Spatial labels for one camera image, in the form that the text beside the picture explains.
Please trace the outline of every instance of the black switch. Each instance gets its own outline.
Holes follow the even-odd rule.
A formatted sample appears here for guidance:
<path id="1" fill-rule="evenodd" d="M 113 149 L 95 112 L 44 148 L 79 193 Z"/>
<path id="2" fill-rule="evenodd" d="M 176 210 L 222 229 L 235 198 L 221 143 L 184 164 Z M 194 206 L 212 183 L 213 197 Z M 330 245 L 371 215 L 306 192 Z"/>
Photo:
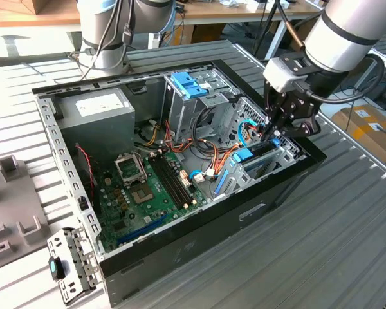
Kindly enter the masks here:
<path id="1" fill-rule="evenodd" d="M 62 265 L 62 261 L 59 257 L 50 257 L 49 258 L 49 267 L 51 271 L 51 276 L 53 277 L 53 280 L 60 280 L 66 277 L 64 274 L 64 269 Z"/>

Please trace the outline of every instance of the aluminum extrusion table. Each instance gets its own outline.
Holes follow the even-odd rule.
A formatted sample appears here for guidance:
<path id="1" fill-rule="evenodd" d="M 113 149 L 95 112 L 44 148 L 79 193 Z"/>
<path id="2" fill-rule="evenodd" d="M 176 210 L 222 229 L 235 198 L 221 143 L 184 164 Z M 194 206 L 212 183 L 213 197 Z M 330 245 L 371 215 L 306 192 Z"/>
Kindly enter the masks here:
<path id="1" fill-rule="evenodd" d="M 259 93 L 261 64 L 209 42 L 129 53 L 146 71 L 223 59 Z M 76 64 L 0 68 L 0 156 L 26 160 L 52 232 L 75 226 L 30 89 L 77 80 Z M 121 308 L 382 308 L 386 303 L 386 167 L 323 116 L 311 139 L 328 159 L 287 202 L 127 300 Z M 63 308 L 46 248 L 0 268 L 0 308 Z M 101 286 L 70 308 L 109 308 Z"/>

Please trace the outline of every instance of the cardboard box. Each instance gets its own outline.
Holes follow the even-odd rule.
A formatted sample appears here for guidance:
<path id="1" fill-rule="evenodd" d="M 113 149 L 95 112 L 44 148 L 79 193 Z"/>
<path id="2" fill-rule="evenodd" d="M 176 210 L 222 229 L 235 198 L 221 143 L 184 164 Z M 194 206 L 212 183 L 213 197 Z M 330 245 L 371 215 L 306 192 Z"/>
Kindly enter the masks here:
<path id="1" fill-rule="evenodd" d="M 343 108 L 333 115 L 332 121 L 344 131 L 349 119 L 350 108 Z M 380 161 L 386 163 L 386 117 L 371 105 L 355 106 L 352 111 L 347 134 Z"/>
<path id="2" fill-rule="evenodd" d="M 49 0 L 0 0 L 0 9 L 37 15 L 47 2 Z"/>

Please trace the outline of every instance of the blue cable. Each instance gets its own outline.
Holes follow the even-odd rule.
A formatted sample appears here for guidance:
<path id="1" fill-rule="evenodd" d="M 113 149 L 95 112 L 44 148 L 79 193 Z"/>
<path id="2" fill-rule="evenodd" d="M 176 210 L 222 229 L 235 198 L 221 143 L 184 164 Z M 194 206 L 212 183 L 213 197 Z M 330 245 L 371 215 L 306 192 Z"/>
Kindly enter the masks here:
<path id="1" fill-rule="evenodd" d="M 244 138 L 242 136 L 242 125 L 244 123 L 248 123 L 248 124 L 251 124 L 252 126 L 257 126 L 257 122 L 252 120 L 252 119 L 244 119 L 240 122 L 239 124 L 239 129 L 237 130 L 237 135 L 239 135 L 239 140 L 240 140 L 240 143 L 242 143 L 245 147 L 247 146 L 246 142 L 244 141 Z"/>
<path id="2" fill-rule="evenodd" d="M 196 169 L 195 171 L 192 171 L 188 177 L 190 179 L 193 179 L 194 175 L 200 174 L 200 173 L 201 173 L 201 171 L 199 169 Z"/>

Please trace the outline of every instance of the blue latch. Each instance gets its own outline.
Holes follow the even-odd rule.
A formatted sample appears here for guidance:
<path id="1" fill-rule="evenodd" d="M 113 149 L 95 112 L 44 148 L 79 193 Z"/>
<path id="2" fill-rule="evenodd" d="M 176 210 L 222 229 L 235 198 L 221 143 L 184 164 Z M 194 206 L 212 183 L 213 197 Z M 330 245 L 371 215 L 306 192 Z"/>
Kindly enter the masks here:
<path id="1" fill-rule="evenodd" d="M 276 146 L 276 147 L 280 147 L 280 140 L 275 137 L 275 138 L 272 138 L 271 139 L 271 142 Z"/>
<path id="2" fill-rule="evenodd" d="M 245 159 L 249 159 L 253 156 L 253 153 L 250 152 L 249 149 L 243 148 L 235 152 L 233 155 L 234 160 L 239 163 L 244 161 Z"/>
<path id="3" fill-rule="evenodd" d="M 187 98 L 198 98 L 208 94 L 208 91 L 200 87 L 196 80 L 186 72 L 173 73 L 172 80 Z"/>

